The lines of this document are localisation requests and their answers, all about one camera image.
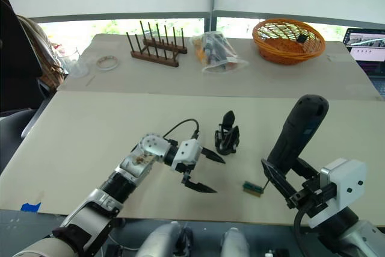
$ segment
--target black chair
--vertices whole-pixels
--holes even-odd
[[[0,120],[1,174],[48,104],[49,90],[38,79],[42,67],[12,6],[0,3],[0,116],[7,116]]]

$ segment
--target clear plastic cup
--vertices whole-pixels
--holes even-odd
[[[87,64],[80,59],[80,54],[77,48],[60,46],[56,52],[64,70],[71,77],[82,78],[90,72]]]

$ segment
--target wooden peg rack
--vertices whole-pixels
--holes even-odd
[[[143,45],[144,45],[144,47],[141,48],[139,40],[138,40],[138,36],[135,35],[135,39],[137,41],[137,45],[138,45],[138,49],[139,49],[138,51],[136,51],[134,49],[132,42],[131,42],[131,39],[130,39],[130,36],[128,35],[128,33],[126,33],[127,38],[128,38],[128,42],[129,42],[130,47],[131,47],[131,56],[134,58],[140,59],[140,60],[147,60],[147,61],[151,61],[153,63],[164,64],[165,66],[178,67],[179,62],[176,58],[178,56],[178,54],[187,54],[187,47],[185,46],[183,29],[181,29],[182,45],[180,46],[180,45],[176,44],[176,36],[175,36],[175,29],[174,28],[173,28],[174,41],[169,43],[166,26],[164,26],[165,35],[166,35],[166,42],[164,42],[164,40],[161,39],[161,36],[159,34],[158,24],[156,24],[156,30],[158,32],[159,41],[156,41],[153,38],[150,23],[149,23],[149,30],[150,30],[151,39],[146,38],[146,35],[144,33],[144,29],[143,29],[142,21],[140,22],[140,26],[141,26],[142,33],[143,33]],[[151,54],[149,48],[155,48],[156,54],[155,55]],[[164,56],[159,55],[158,49],[163,50]],[[172,51],[173,56],[167,57],[166,51]]]

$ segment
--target beige board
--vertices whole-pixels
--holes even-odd
[[[341,42],[326,42],[321,56],[295,66],[264,60],[252,39],[229,42],[239,57],[250,64],[237,72],[214,74],[202,73],[202,65],[188,39],[188,53],[178,56],[179,67],[175,68],[132,58],[126,36],[98,34],[81,56],[90,66],[90,74],[83,78],[68,77],[59,90],[264,98],[299,98],[315,93],[327,99],[382,100]],[[340,57],[330,61],[328,54],[340,55],[343,60]],[[106,55],[117,57],[120,65],[101,72],[96,61]]]
[[[260,159],[273,148],[296,99],[213,98],[151,94],[59,91],[0,175],[0,208],[20,210],[41,202],[39,212],[68,214],[148,132],[165,133],[194,117],[201,141],[214,148],[214,131],[228,110],[240,127],[237,153],[226,165],[201,157],[192,180],[218,191],[204,194],[184,187],[182,175],[156,164],[127,200],[119,216],[180,220],[292,224],[296,210],[270,184],[255,197],[242,190],[248,180],[263,185]],[[339,157],[368,165],[366,193],[351,207],[363,219],[385,225],[385,102],[330,101],[329,112],[301,157],[319,170]],[[182,141],[193,124],[171,136]],[[288,180],[300,189],[302,179]]]

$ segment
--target orange wicker basket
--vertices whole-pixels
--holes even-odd
[[[253,29],[253,38],[264,59],[284,65],[317,57],[325,50],[325,40],[317,30],[293,19],[260,22]]]

